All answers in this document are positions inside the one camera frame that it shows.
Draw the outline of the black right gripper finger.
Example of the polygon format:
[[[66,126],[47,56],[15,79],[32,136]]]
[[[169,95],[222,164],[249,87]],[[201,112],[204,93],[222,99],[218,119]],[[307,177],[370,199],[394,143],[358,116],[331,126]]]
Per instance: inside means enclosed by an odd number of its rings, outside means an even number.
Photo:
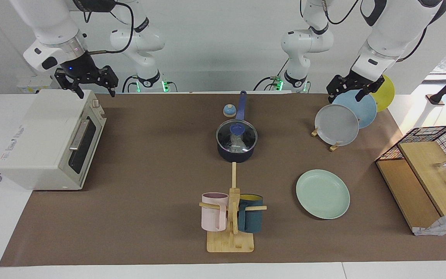
[[[96,69],[91,73],[94,84],[106,88],[111,97],[115,97],[116,88],[118,86],[118,77],[109,65],[105,65],[101,69]]]
[[[72,81],[70,82],[67,79],[67,74],[63,69],[55,70],[55,79],[57,83],[63,90],[71,90],[74,92],[79,98],[84,98],[84,92],[80,88],[80,78],[72,77]]]

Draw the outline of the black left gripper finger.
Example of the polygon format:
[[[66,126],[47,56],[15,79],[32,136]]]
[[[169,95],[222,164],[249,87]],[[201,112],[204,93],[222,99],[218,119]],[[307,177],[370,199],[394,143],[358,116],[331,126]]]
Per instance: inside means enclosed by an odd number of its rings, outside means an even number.
[[[376,93],[384,82],[384,76],[380,76],[377,81],[374,81],[367,85],[363,85],[361,87],[361,90],[356,95],[356,101],[360,102],[366,95]]]
[[[338,97],[338,95],[349,91],[349,86],[347,85],[348,76],[334,76],[333,79],[327,85],[328,101],[333,103],[333,101]]]

